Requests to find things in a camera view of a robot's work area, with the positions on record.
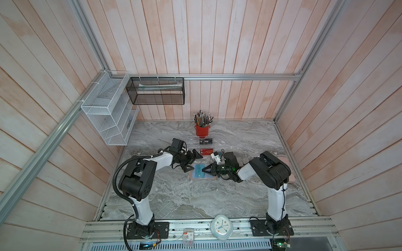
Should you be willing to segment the teal credit card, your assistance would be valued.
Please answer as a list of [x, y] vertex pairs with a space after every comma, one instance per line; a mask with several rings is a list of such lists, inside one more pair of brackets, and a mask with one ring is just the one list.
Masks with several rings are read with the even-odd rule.
[[193, 170], [193, 178], [202, 179], [205, 177], [205, 173], [203, 172], [203, 168], [205, 164], [195, 164]]

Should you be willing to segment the red credit card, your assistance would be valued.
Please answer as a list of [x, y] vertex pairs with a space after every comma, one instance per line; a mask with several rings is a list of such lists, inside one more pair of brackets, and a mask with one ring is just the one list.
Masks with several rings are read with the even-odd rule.
[[202, 156], [208, 156], [214, 153], [214, 149], [213, 148], [200, 149], [200, 153]]

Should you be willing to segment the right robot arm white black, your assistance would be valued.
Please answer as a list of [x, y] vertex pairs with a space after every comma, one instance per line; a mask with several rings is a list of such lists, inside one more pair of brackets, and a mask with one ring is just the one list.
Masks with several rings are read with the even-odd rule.
[[203, 168], [202, 172], [237, 183], [257, 175], [268, 187], [268, 219], [275, 223], [284, 220], [287, 215], [285, 192], [292, 174], [287, 164], [268, 151], [243, 166], [239, 165], [233, 152], [226, 152], [222, 156], [215, 152], [211, 156], [215, 161]]

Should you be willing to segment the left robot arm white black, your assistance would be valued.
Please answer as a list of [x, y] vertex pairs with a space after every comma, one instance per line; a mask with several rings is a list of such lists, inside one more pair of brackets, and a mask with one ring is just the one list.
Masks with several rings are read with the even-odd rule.
[[149, 226], [155, 219], [148, 195], [156, 171], [168, 166], [179, 166], [187, 173], [194, 169], [194, 161], [202, 158], [197, 150], [188, 150], [184, 141], [174, 138], [170, 146], [159, 149], [157, 154], [132, 156], [123, 161], [113, 175], [114, 192], [131, 204], [138, 225]]

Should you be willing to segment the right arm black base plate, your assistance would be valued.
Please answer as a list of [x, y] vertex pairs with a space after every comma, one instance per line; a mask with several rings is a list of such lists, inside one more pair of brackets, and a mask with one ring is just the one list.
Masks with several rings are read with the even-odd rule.
[[288, 218], [282, 221], [250, 219], [253, 236], [293, 236], [294, 230]]

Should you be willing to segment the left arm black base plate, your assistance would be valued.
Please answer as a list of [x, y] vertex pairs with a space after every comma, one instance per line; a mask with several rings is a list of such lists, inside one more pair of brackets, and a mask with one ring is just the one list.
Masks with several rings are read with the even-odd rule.
[[137, 222], [131, 222], [128, 225], [126, 237], [127, 239], [168, 238], [169, 227], [170, 223], [167, 221], [151, 221], [149, 225], [141, 225]]

